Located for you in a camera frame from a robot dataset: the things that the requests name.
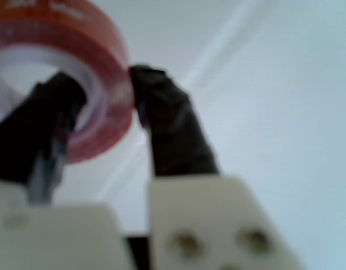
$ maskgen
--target white ceiling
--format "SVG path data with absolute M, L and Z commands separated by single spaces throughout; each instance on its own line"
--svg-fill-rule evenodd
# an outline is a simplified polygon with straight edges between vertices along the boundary
M 224 174 L 242 176 L 307 269 L 346 269 L 346 1 L 95 0 L 132 62 L 192 96 Z M 66 170 L 58 204 L 104 201 L 147 231 L 147 138 Z

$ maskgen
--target red tape roll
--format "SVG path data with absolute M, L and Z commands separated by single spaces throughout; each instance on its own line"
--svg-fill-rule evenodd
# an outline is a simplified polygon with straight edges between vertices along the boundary
M 128 53 L 117 27 L 99 8 L 86 0 L 0 0 L 0 55 L 21 46 L 76 57 L 99 80 L 101 93 L 95 84 L 86 89 L 95 103 L 90 120 L 69 142 L 70 164 L 96 157 L 126 134 L 134 103 Z M 27 51 L 21 57 L 29 57 Z

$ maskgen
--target screw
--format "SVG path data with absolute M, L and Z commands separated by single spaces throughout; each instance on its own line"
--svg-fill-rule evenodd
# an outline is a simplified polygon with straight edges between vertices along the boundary
M 176 232 L 168 239 L 167 248 L 183 259 L 196 259 L 204 251 L 203 244 L 191 231 Z

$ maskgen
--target tape roll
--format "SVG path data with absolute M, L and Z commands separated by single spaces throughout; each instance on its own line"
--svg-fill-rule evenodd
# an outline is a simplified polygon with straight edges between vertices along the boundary
M 69 163 L 113 147 L 132 122 L 128 53 L 117 27 L 86 0 L 0 0 L 0 72 L 41 62 L 59 67 L 88 105 L 69 142 Z

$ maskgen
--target screw hole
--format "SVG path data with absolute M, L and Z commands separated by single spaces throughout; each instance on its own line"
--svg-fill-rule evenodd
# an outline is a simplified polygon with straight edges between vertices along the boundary
M 168 250 L 183 259 L 195 259 L 203 254 L 204 247 L 192 231 L 174 233 L 167 243 Z
M 268 236 L 259 229 L 242 233 L 238 236 L 238 243 L 247 246 L 254 254 L 267 254 L 272 250 Z

